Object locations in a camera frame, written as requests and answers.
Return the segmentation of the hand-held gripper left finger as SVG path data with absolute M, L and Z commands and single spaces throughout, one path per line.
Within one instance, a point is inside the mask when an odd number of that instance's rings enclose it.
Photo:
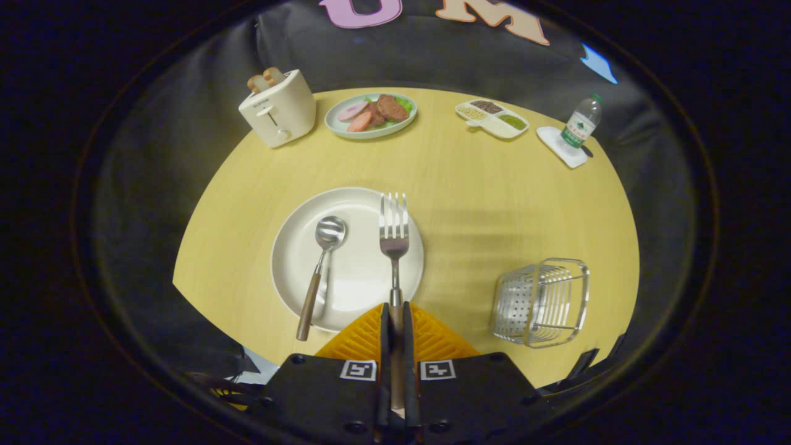
M 391 400 L 388 322 L 384 303 L 316 355 L 289 355 L 257 398 L 257 420 L 285 443 L 375 443 Z

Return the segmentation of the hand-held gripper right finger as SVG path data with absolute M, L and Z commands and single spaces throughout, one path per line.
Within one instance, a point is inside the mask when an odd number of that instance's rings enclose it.
M 531 444 L 548 400 L 505 352 L 475 354 L 404 306 L 407 428 L 421 444 Z

